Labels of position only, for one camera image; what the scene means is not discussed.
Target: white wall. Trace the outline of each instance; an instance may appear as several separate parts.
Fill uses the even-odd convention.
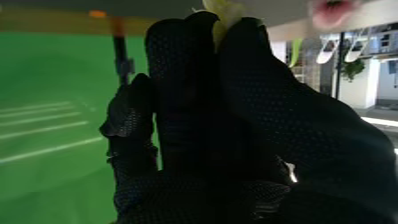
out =
[[[395,74],[390,74],[390,64],[383,63],[377,99],[398,100],[398,88],[395,88]]]
[[[342,78],[340,100],[356,109],[369,109],[377,103],[377,87],[379,87],[379,60],[365,60],[365,71],[358,74],[356,79],[349,82]]]
[[[271,48],[278,59],[287,63],[287,42],[273,42]]]

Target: white stripe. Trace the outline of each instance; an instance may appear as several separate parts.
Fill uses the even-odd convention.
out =
[[[24,106],[24,107],[17,107],[17,108],[6,108],[6,109],[0,109],[0,113],[15,112],[15,111],[20,111],[20,110],[33,110],[33,109],[40,109],[40,108],[45,108],[45,107],[59,107],[59,106],[67,106],[70,104],[72,104],[72,102],[61,102],[61,103],[31,105],[31,106]]]
[[[298,181],[298,177],[296,177],[296,173],[294,173],[294,172],[290,173],[290,179],[292,179],[294,183],[299,182],[299,181]]]
[[[31,158],[35,156],[40,156],[40,155],[47,154],[47,153],[58,152],[61,150],[67,150],[67,149],[70,149],[70,148],[74,148],[77,146],[88,145],[88,144],[91,144],[91,143],[95,143],[95,142],[99,142],[102,140],[104,140],[102,137],[91,138],[91,139],[88,139],[88,140],[84,140],[81,142],[74,142],[74,143],[70,143],[67,145],[59,145],[59,146],[56,146],[56,147],[52,147],[49,149],[38,150],[38,151],[35,151],[31,153],[24,153],[24,154],[20,154],[17,156],[11,156],[11,157],[0,159],[0,164],[6,164],[10,162],[15,162],[15,161],[19,161],[22,159],[27,159],[27,158]]]
[[[29,124],[29,123],[35,123],[38,121],[56,120],[59,118],[79,116],[81,114],[83,114],[81,112],[75,112],[75,113],[68,113],[68,114],[47,116],[47,117],[38,117],[38,118],[26,119],[26,120],[4,122],[4,123],[0,123],[0,127],[13,126],[13,125],[19,125],[19,124]]]
[[[20,137],[24,135],[31,135],[31,134],[42,133],[42,132],[56,131],[56,130],[61,130],[65,128],[72,128],[72,127],[77,127],[77,126],[83,126],[83,125],[88,125],[88,124],[90,124],[90,121],[81,121],[77,123],[70,123],[70,124],[65,124],[65,125],[59,125],[59,126],[45,127],[42,129],[35,129],[31,131],[22,131],[22,132],[0,135],[0,140],[8,139],[8,138]]]
[[[390,120],[383,120],[377,118],[370,118],[370,117],[363,117],[363,120],[372,123],[372,124],[379,124],[379,125],[386,125],[392,127],[398,127],[398,121],[390,121]]]
[[[0,114],[0,118],[19,117],[19,116],[24,116],[24,115],[40,114],[40,113],[47,113],[47,112],[56,112],[56,111],[61,111],[61,110],[70,110],[74,108],[75,108],[74,106],[68,106],[68,107],[47,108],[47,109],[26,111],[26,112],[17,112],[17,113],[11,113],[11,114]]]

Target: green wall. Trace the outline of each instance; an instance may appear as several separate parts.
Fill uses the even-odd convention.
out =
[[[147,72],[141,37],[129,39],[129,53],[138,72]],[[0,162],[3,224],[90,224],[116,219],[107,141],[31,156],[43,149],[100,137],[99,126],[116,88],[109,36],[0,33],[0,161],[27,156]],[[68,112],[81,113],[79,116],[3,127],[10,122],[67,113],[3,117],[11,114],[3,110],[58,102],[68,102],[74,107]],[[88,125],[27,134],[79,121]]]

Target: gloved hand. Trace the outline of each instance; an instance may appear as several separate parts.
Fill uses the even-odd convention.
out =
[[[271,183],[273,188],[257,195],[269,185],[242,183],[287,183],[289,172],[278,156],[262,153],[248,122],[226,108],[212,40],[216,21],[218,16],[203,12],[154,25],[147,38],[152,78],[139,75],[111,102],[102,133],[111,141],[118,223],[251,220],[255,198],[271,197],[258,210],[274,212],[289,191]],[[152,145],[154,112],[163,172]]]
[[[299,184],[282,223],[392,223],[398,211],[393,144],[351,107],[296,80],[273,55],[266,26],[246,18],[219,51],[232,111],[296,164]]]

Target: pole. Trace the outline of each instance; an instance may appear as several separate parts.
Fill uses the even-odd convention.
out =
[[[134,60],[129,59],[123,19],[113,18],[116,71],[122,85],[129,85],[129,75],[134,73]]]
[[[132,73],[129,66],[129,52],[125,37],[115,36],[115,49],[116,49],[116,70],[120,75],[122,85],[129,85],[129,74]]]
[[[346,32],[340,34],[340,56],[338,56],[338,77],[337,77],[337,99],[340,99],[340,79],[346,61]]]

